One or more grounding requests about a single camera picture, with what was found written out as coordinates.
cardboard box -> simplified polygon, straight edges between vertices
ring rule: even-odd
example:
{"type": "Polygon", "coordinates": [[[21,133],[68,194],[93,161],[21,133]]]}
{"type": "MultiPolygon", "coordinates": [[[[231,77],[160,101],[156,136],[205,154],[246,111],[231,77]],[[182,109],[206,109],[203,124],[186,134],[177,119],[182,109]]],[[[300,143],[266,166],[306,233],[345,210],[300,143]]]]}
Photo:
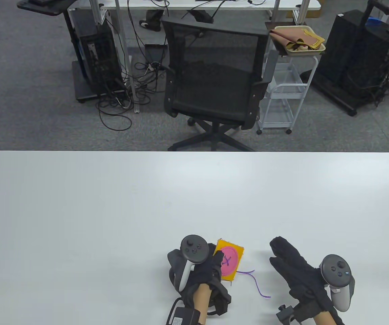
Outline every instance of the cardboard box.
{"type": "MultiPolygon", "coordinates": [[[[308,11],[307,14],[306,14],[306,18],[319,18],[319,17],[321,17],[321,12],[323,10],[323,5],[326,2],[326,0],[318,0],[318,2],[321,5],[321,9],[320,10],[316,10],[316,11],[308,11]]],[[[292,18],[292,11],[288,11],[288,13],[286,14],[286,17],[287,18],[292,18]]]]}

white table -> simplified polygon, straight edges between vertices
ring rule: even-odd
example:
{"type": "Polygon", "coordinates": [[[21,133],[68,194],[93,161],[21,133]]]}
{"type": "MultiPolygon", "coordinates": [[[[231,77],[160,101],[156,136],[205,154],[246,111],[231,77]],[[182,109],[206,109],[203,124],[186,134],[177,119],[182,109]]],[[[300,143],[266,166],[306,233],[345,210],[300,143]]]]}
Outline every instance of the white table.
{"type": "MultiPolygon", "coordinates": [[[[266,0],[264,3],[262,3],[263,0],[254,0],[255,4],[259,5],[253,5],[247,2],[247,0],[236,0],[236,1],[226,1],[224,2],[220,10],[271,10],[274,9],[275,0],[266,0]]],[[[320,10],[321,5],[317,0],[281,0],[280,6],[278,7],[278,10],[280,12],[285,12],[286,10],[294,10],[294,16],[295,14],[295,8],[297,5],[301,5],[303,1],[307,1],[309,3],[307,4],[307,10],[320,10]]],[[[100,0],[100,4],[103,6],[101,7],[101,11],[116,11],[116,13],[119,10],[127,10],[128,5],[130,11],[132,10],[146,10],[146,9],[163,9],[159,6],[164,6],[164,1],[149,1],[149,0],[121,0],[119,1],[119,8],[116,5],[115,0],[100,0]]],[[[196,6],[201,5],[202,2],[195,1],[195,0],[168,0],[168,9],[169,10],[189,10],[193,9],[196,6]]],[[[208,3],[205,1],[201,6],[198,7],[199,10],[203,9],[215,9],[221,4],[221,1],[213,1],[211,3],[208,3]]],[[[79,9],[91,9],[91,0],[78,0],[76,1],[72,6],[71,9],[79,8],[79,9]]],[[[117,15],[110,15],[110,20],[112,20],[112,25],[115,28],[112,28],[114,31],[114,34],[117,36],[115,38],[115,46],[118,50],[118,57],[120,59],[120,62],[124,62],[124,66],[126,67],[126,73],[129,75],[129,81],[130,84],[134,84],[134,79],[132,77],[131,71],[134,71],[133,69],[133,62],[131,62],[128,47],[126,45],[126,39],[125,39],[125,31],[124,26],[122,22],[122,17],[120,14],[117,15]]],[[[134,89],[133,91],[133,97],[134,102],[137,103],[138,99],[136,96],[136,91],[134,89]]],[[[139,104],[134,104],[134,112],[139,113],[139,104]]]]}
{"type": "MultiPolygon", "coordinates": [[[[253,3],[262,3],[263,0],[253,0],[253,3]]],[[[163,1],[156,1],[155,3],[160,6],[164,6],[163,1]]],[[[147,9],[162,9],[157,7],[154,2],[148,0],[130,0],[130,10],[147,10],[147,9]]],[[[220,10],[269,10],[274,8],[275,0],[266,0],[262,5],[255,6],[247,2],[247,0],[226,1],[221,5],[220,10]]],[[[103,4],[103,9],[116,9],[115,0],[100,0],[99,3],[103,4]]],[[[199,9],[216,9],[221,1],[212,1],[205,3],[199,7],[199,9]]],[[[169,10],[189,10],[195,6],[200,5],[200,1],[195,0],[169,0],[169,10]]],[[[302,0],[281,0],[279,10],[295,10],[296,5],[301,5],[302,0]]],[[[78,0],[75,3],[78,8],[90,8],[89,0],[78,0]]],[[[127,8],[127,0],[120,0],[120,7],[127,8]]],[[[310,0],[309,10],[320,10],[321,5],[317,0],[310,0]]]]}
{"type": "Polygon", "coordinates": [[[244,246],[272,296],[237,275],[208,325],[279,325],[278,235],[350,263],[345,324],[389,324],[389,153],[0,152],[0,325],[164,324],[190,233],[244,246]]]}

floor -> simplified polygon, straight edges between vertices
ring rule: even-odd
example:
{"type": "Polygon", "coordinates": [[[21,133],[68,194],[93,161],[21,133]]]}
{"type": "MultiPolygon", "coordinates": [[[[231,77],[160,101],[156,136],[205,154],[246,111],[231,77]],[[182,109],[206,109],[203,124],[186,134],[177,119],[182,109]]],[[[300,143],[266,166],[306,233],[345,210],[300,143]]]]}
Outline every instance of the floor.
{"type": "MultiPolygon", "coordinates": [[[[308,20],[327,37],[340,12],[363,9],[365,0],[327,0],[320,19],[308,20]]],[[[144,12],[133,12],[137,22],[144,12]]],[[[216,23],[263,27],[265,12],[218,12],[216,23]]],[[[130,22],[125,16],[125,28],[130,22]]],[[[140,30],[145,42],[161,33],[140,30]]],[[[128,44],[135,47],[134,34],[128,44]]],[[[106,129],[94,103],[74,99],[71,61],[74,50],[62,16],[46,17],[19,10],[12,0],[0,0],[0,150],[166,150],[195,135],[186,118],[163,112],[162,95],[152,97],[140,114],[129,113],[133,126],[125,132],[106,129]]],[[[106,119],[113,127],[125,121],[106,119]]],[[[291,135],[283,130],[232,131],[230,135],[259,151],[389,152],[389,96],[378,108],[365,107],[349,117],[323,96],[310,90],[291,135]]],[[[207,150],[207,146],[190,150],[207,150]]],[[[226,145],[219,150],[231,150],[226,145]]]]}

computer tower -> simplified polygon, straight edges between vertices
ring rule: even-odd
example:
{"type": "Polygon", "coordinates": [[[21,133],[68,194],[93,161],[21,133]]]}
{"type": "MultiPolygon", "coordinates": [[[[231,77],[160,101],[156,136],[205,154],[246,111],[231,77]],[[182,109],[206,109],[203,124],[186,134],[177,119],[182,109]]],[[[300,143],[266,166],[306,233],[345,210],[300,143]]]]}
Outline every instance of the computer tower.
{"type": "Polygon", "coordinates": [[[366,26],[356,43],[363,12],[348,11],[336,16],[321,57],[317,74],[359,99],[383,96],[389,73],[388,25],[366,26]]]}
{"type": "Polygon", "coordinates": [[[125,90],[112,30],[96,25],[92,10],[70,12],[91,90],[97,95],[125,90]]]}

hand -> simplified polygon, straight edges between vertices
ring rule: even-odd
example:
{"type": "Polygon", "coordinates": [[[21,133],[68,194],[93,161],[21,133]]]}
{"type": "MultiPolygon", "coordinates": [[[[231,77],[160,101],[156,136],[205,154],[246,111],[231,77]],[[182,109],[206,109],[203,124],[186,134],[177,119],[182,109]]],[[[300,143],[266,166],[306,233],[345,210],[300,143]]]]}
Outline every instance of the hand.
{"type": "MultiPolygon", "coordinates": [[[[231,297],[226,288],[221,284],[221,263],[223,260],[223,253],[217,251],[214,254],[216,245],[209,243],[210,255],[202,264],[196,264],[194,270],[190,272],[187,284],[179,294],[186,307],[194,308],[193,295],[198,290],[199,285],[206,283],[212,290],[209,306],[215,306],[216,311],[212,314],[224,314],[227,311],[227,305],[231,302],[231,297]]],[[[174,269],[179,269],[185,266],[186,259],[182,252],[175,249],[168,254],[168,261],[171,265],[169,270],[169,278],[173,285],[175,279],[174,269]]]]}
{"type": "Polygon", "coordinates": [[[321,275],[321,270],[310,266],[298,250],[282,237],[274,238],[270,246],[276,256],[270,257],[270,263],[288,283],[289,294],[299,301],[299,305],[294,309],[303,310],[305,305],[315,300],[320,309],[312,308],[311,312],[315,315],[308,315],[308,318],[315,317],[321,311],[329,311],[336,324],[343,325],[324,289],[327,283],[321,275]]]}

